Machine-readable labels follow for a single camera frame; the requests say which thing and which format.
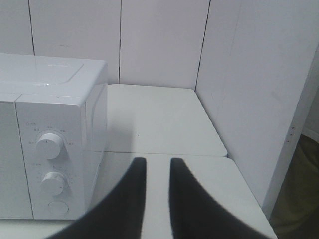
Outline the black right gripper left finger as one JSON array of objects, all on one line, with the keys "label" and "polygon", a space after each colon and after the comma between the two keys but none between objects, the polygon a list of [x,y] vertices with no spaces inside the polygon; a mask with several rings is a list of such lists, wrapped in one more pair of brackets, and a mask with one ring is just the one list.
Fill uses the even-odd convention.
[{"label": "black right gripper left finger", "polygon": [[147,183],[147,161],[134,158],[130,167],[94,209],[58,233],[60,239],[139,239]]}]

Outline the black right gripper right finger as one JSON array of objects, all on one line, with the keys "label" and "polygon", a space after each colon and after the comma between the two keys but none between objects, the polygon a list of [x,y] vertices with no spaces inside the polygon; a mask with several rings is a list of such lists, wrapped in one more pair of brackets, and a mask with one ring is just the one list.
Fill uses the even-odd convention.
[{"label": "black right gripper right finger", "polygon": [[169,213],[174,239],[263,239],[224,209],[197,181],[182,158],[172,158]]}]

